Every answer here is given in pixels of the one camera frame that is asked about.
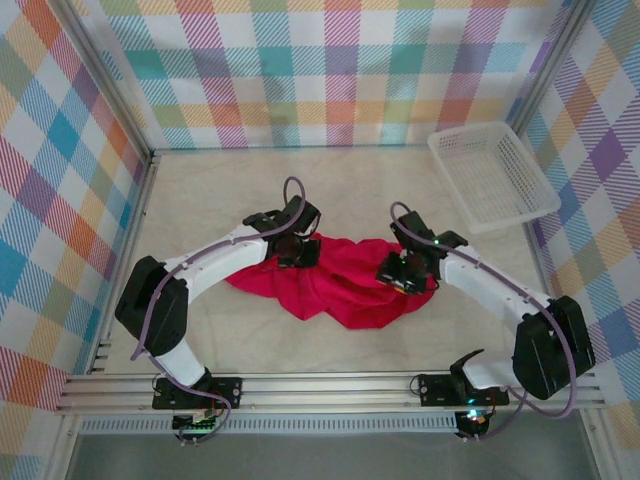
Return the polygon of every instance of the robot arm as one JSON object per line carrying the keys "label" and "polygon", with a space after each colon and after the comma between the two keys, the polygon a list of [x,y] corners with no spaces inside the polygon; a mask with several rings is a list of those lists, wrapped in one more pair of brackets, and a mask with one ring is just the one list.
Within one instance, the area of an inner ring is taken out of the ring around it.
{"label": "robot arm", "polygon": [[[457,390],[463,396],[465,391],[520,385],[533,396],[546,400],[569,384],[568,360],[560,340],[545,316],[532,303],[544,306],[560,325],[568,340],[577,376],[595,365],[577,302],[566,296],[554,300],[520,284],[489,266],[458,234],[448,231],[436,236],[415,211],[398,221],[404,230],[432,242],[434,246],[416,241],[395,222],[392,223],[391,229],[404,250],[401,254],[392,253],[387,257],[378,271],[378,279],[407,294],[418,294],[425,291],[426,278],[432,275],[436,280],[459,288],[495,314],[506,323],[515,338],[512,351],[477,350],[451,366],[452,377],[459,383]],[[527,296],[517,295],[512,286]]]}
{"label": "robot arm", "polygon": [[278,257],[281,267],[306,268],[316,264],[320,241],[311,239],[311,234],[320,212],[310,203],[305,202],[302,214],[288,230],[269,235],[293,218],[301,202],[301,197],[295,196],[282,211],[251,215],[231,233],[196,252],[164,262],[148,256],[134,266],[115,316],[138,340],[154,290],[170,272],[179,270],[168,280],[155,304],[144,348],[180,384],[197,387],[210,376],[185,337],[188,306],[202,292],[273,256]]}

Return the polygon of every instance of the plaid fabric backdrop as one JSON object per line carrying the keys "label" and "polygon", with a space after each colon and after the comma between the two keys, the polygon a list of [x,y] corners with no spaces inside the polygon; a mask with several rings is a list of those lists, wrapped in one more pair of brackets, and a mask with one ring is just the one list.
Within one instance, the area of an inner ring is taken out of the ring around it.
{"label": "plaid fabric backdrop", "polygon": [[571,0],[73,0],[158,148],[425,144],[505,119]]}
{"label": "plaid fabric backdrop", "polygon": [[535,223],[537,240],[555,292],[585,312],[629,478],[637,478],[640,0],[598,2],[527,134],[562,199]]}
{"label": "plaid fabric backdrop", "polygon": [[0,0],[0,478],[35,478],[143,164],[45,0]]}

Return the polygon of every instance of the metal rail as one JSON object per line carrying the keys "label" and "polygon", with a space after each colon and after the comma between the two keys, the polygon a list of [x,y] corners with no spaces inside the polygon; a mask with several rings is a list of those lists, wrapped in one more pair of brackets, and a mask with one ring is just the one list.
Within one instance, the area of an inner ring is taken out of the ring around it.
{"label": "metal rail", "polygon": [[[218,374],[244,379],[240,408],[242,413],[416,413],[466,410],[458,407],[422,407],[411,393],[409,383],[419,373],[441,375],[448,372],[366,372],[366,373],[290,373],[290,374]],[[153,413],[152,381],[157,375],[82,375],[72,376],[58,404],[62,415],[104,415]],[[567,401],[564,389],[546,401],[535,403],[546,408],[562,408]],[[517,401],[500,410],[512,410]],[[587,373],[578,379],[576,408],[604,407],[604,398],[596,378]],[[171,411],[165,413],[189,413]]]}
{"label": "metal rail", "polygon": [[129,137],[131,144],[141,157],[145,158],[147,162],[150,161],[152,157],[152,147],[149,145],[140,125],[136,123],[133,114],[129,111],[127,103],[109,73],[109,69],[104,64],[102,55],[100,55],[98,49],[91,41],[90,36],[87,34],[78,13],[69,4],[69,0],[51,0],[48,3],[71,40],[71,43],[73,43],[76,50],[78,50],[82,63],[91,74],[100,92],[105,97],[107,104],[113,110],[114,115]]}
{"label": "metal rail", "polygon": [[596,3],[595,0],[577,0],[574,2],[571,12],[567,15],[564,25],[560,29],[558,38],[550,48],[550,54],[536,75],[533,88],[528,92],[525,101],[512,121],[512,128],[516,135],[522,136],[524,134],[529,122],[540,106],[542,98],[556,78],[558,71],[569,54],[571,46],[578,38]]}

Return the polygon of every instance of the plaid wall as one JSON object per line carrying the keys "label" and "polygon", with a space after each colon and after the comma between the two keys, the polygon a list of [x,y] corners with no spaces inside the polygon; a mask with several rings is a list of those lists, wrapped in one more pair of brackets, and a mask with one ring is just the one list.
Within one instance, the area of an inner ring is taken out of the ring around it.
{"label": "plaid wall", "polygon": [[37,476],[143,164],[45,0],[0,0],[0,478]]}
{"label": "plaid wall", "polygon": [[510,118],[572,0],[73,0],[158,148],[425,144]]}
{"label": "plaid wall", "polygon": [[535,223],[556,293],[585,312],[618,440],[640,472],[640,0],[600,0],[528,140],[562,207]]}

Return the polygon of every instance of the cable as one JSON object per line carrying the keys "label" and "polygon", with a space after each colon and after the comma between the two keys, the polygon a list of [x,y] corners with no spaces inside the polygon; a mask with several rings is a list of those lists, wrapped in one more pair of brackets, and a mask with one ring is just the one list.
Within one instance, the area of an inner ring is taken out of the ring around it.
{"label": "cable", "polygon": [[491,396],[491,403],[493,403],[493,408],[491,409],[491,415],[496,413],[496,396],[493,393],[493,390],[489,390],[489,395]]}
{"label": "cable", "polygon": [[409,382],[409,391],[410,391],[411,393],[413,393],[414,395],[420,396],[420,392],[418,392],[418,391],[416,391],[416,390],[414,390],[414,389],[413,389],[413,382],[415,382],[415,381],[417,380],[418,376],[419,376],[419,375],[416,375],[416,376],[415,376],[415,377],[413,377],[413,378],[411,379],[411,381]]}
{"label": "cable", "polygon": [[159,394],[162,394],[162,392],[160,390],[158,390],[158,388],[156,387],[156,381],[158,380],[158,377],[162,375],[161,373],[158,373],[155,377],[153,377],[153,380],[151,380],[151,388],[153,388],[153,391]]}
{"label": "cable", "polygon": [[[215,250],[218,250],[219,248],[228,246],[228,245],[235,245],[238,242],[248,242],[251,240],[258,240],[260,238],[264,238],[264,237],[268,237],[271,235],[277,235],[281,232],[284,232],[286,230],[288,230],[292,225],[295,224],[295,222],[298,221],[298,219],[300,218],[300,215],[302,215],[302,212],[304,210],[304,206],[306,203],[306,191],[304,189],[304,185],[302,184],[302,182],[300,181],[300,179],[298,179],[297,177],[294,176],[290,176],[288,177],[285,182],[284,182],[284,187],[283,187],[283,196],[285,198],[287,198],[287,187],[289,186],[289,183],[291,181],[294,181],[295,183],[298,184],[298,187],[300,188],[300,207],[298,208],[298,211],[295,213],[295,215],[284,225],[278,227],[278,228],[274,228],[273,230],[270,230],[268,232],[262,232],[262,233],[256,233],[254,235],[247,235],[244,237],[238,237],[235,239],[230,239],[230,240],[223,240],[219,243],[215,243],[213,245],[209,245],[206,248],[203,248],[202,250],[200,250],[199,252],[196,252],[195,254],[193,254],[191,257],[187,258],[186,260],[184,260],[182,263],[178,264],[175,268],[173,268],[169,273],[167,273],[164,278],[160,281],[160,283],[158,283],[158,286],[155,288],[155,290],[153,291],[153,294],[151,295],[151,300],[149,301],[149,305],[147,307],[147,311],[145,313],[144,316],[144,321],[142,323],[142,329],[140,331],[140,338],[138,339],[138,344],[136,345],[136,349],[133,352],[133,355],[131,355],[131,360],[136,360],[140,354],[145,351],[144,348],[144,344],[147,340],[147,335],[149,334],[149,326],[151,324],[151,317],[153,315],[153,310],[156,306],[156,303],[158,301],[158,299],[160,298],[160,294],[162,293],[162,290],[164,289],[164,287],[167,285],[167,283],[169,283],[169,280],[171,280],[177,273],[179,273],[180,271],[184,270],[186,268],[186,266],[191,265],[193,263],[195,263],[197,260],[199,260],[200,258],[204,257],[205,255],[210,254],[211,252],[214,252]],[[162,373],[164,373],[167,377],[167,379],[169,379],[169,381],[171,383],[173,383],[176,387],[180,388],[181,390],[184,390],[187,393],[190,393],[192,395],[200,395],[202,397],[208,397],[208,398],[212,398],[213,400],[218,400],[219,402],[222,402],[225,406],[225,416],[222,419],[222,421],[220,421],[218,423],[218,425],[211,431],[209,432],[207,435],[205,435],[204,437],[200,438],[199,440],[186,440],[183,435],[182,435],[182,431],[178,430],[179,433],[179,437],[180,440],[182,441],[182,443],[184,445],[196,445],[198,443],[203,443],[207,440],[209,440],[211,437],[213,437],[223,426],[224,424],[227,422],[229,416],[231,415],[231,404],[229,403],[229,401],[220,396],[220,395],[214,395],[208,392],[202,392],[200,390],[194,390],[191,387],[188,387],[186,385],[181,384],[180,382],[178,382],[175,378],[173,378],[165,369],[164,367],[160,364],[160,362],[158,362],[153,356],[149,355],[149,359],[151,360],[151,363],[153,363],[156,368],[158,368],[158,370],[160,370]]]}
{"label": "cable", "polygon": [[[211,392],[211,393],[213,393],[214,395],[220,395],[220,396],[222,396],[222,394],[220,393],[220,391],[219,391],[219,390],[214,390],[214,391],[213,391],[213,392]],[[220,415],[222,415],[222,413],[225,411],[224,405],[223,405],[222,407],[220,407],[220,411],[219,411],[219,412],[216,410],[216,401],[215,401],[215,400],[211,402],[211,409],[213,410],[213,414],[214,414],[216,417],[219,417],[219,416],[220,416]]]}
{"label": "cable", "polygon": [[429,292],[433,293],[433,292],[437,292],[438,290],[440,290],[440,282],[437,281],[435,278],[433,280],[436,282],[436,286],[433,287],[433,288],[427,288],[425,290],[425,293],[429,293]]}
{"label": "cable", "polygon": [[567,341],[567,338],[565,337],[564,332],[560,328],[560,325],[558,325],[558,322],[556,321],[556,319],[553,318],[553,316],[547,311],[547,309],[546,309],[546,307],[544,307],[544,305],[542,305],[535,298],[530,297],[529,294],[526,291],[524,291],[523,289],[518,287],[516,284],[514,284],[511,280],[506,278],[500,272],[494,270],[493,268],[491,268],[488,265],[482,263],[481,261],[478,261],[477,259],[474,259],[473,257],[471,257],[470,255],[467,255],[464,252],[455,250],[455,249],[453,249],[451,247],[448,247],[446,245],[433,243],[433,242],[431,242],[429,240],[426,240],[425,238],[422,238],[422,237],[416,235],[415,233],[411,232],[409,229],[407,229],[404,225],[402,225],[398,221],[398,218],[395,215],[395,208],[397,206],[401,206],[404,209],[406,209],[407,211],[410,211],[410,210],[409,210],[409,207],[406,204],[402,203],[402,202],[393,202],[391,204],[391,208],[389,210],[389,213],[391,214],[391,219],[393,220],[395,225],[405,235],[409,236],[411,239],[413,239],[413,240],[415,240],[417,242],[420,242],[420,243],[422,243],[424,245],[427,245],[429,247],[440,248],[441,250],[444,250],[444,251],[446,251],[448,253],[451,253],[453,255],[456,255],[456,256],[462,258],[463,260],[466,260],[467,262],[469,262],[472,265],[474,265],[474,267],[477,267],[477,268],[480,268],[480,269],[484,270],[486,273],[488,273],[489,275],[494,277],[496,280],[502,282],[504,285],[506,285],[508,288],[510,288],[518,296],[527,299],[527,301],[531,305],[533,305],[533,307],[538,309],[542,313],[542,315],[546,318],[546,320],[549,322],[549,324],[551,325],[551,328],[553,328],[555,334],[558,336],[558,340],[560,341],[560,345],[562,346],[562,351],[564,352],[564,354],[565,354],[565,356],[567,358],[567,365],[569,367],[569,384],[570,384],[569,399],[567,400],[566,406],[561,411],[555,412],[555,413],[547,412],[547,411],[541,409],[540,407],[538,407],[537,405],[534,405],[529,400],[527,400],[527,392],[525,392],[524,395],[520,395],[518,392],[513,390],[511,387],[507,387],[507,390],[509,391],[509,393],[511,395],[513,395],[515,398],[517,398],[518,400],[520,400],[520,405],[518,405],[518,408],[516,409],[514,414],[507,421],[505,421],[504,424],[500,425],[500,427],[497,430],[494,430],[493,432],[487,433],[486,435],[483,436],[483,438],[490,438],[491,436],[494,436],[495,434],[497,434],[500,431],[504,430],[504,428],[506,428],[506,426],[509,425],[513,421],[513,418],[520,412],[520,410],[522,410],[522,408],[523,408],[523,406],[525,404],[527,406],[529,406],[535,412],[537,412],[537,413],[539,413],[541,415],[544,415],[546,417],[549,417],[549,418],[561,419],[561,418],[567,417],[573,411],[573,409],[575,407],[575,403],[576,403],[576,394],[577,394],[576,365],[575,365],[575,362],[573,361],[573,356],[571,355],[571,348],[569,347],[569,342]]}

